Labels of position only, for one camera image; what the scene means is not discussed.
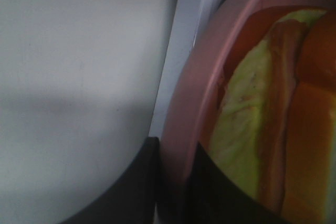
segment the pink plastic container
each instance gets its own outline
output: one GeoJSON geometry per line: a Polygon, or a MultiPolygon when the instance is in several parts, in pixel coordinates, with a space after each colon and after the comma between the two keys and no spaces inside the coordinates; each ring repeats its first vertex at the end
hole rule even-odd
{"type": "Polygon", "coordinates": [[[253,12],[287,5],[335,8],[336,0],[226,0],[197,42],[175,88],[161,141],[164,179],[178,199],[191,174],[207,112],[214,106],[213,94],[239,31],[253,12]]]}

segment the white wall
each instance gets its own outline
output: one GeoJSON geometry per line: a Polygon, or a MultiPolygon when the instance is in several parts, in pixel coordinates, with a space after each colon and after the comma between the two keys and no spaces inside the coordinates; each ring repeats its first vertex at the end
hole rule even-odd
{"type": "Polygon", "coordinates": [[[0,223],[90,203],[148,134],[176,0],[0,0],[0,223]]]}

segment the white surface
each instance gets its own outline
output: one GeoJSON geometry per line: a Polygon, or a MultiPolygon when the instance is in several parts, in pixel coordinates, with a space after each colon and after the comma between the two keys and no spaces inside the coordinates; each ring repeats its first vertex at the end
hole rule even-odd
{"type": "Polygon", "coordinates": [[[0,0],[0,223],[90,203],[148,134],[174,0],[0,0]]]}
{"type": "Polygon", "coordinates": [[[177,0],[150,135],[161,137],[169,103],[183,66],[221,0],[177,0]]]}

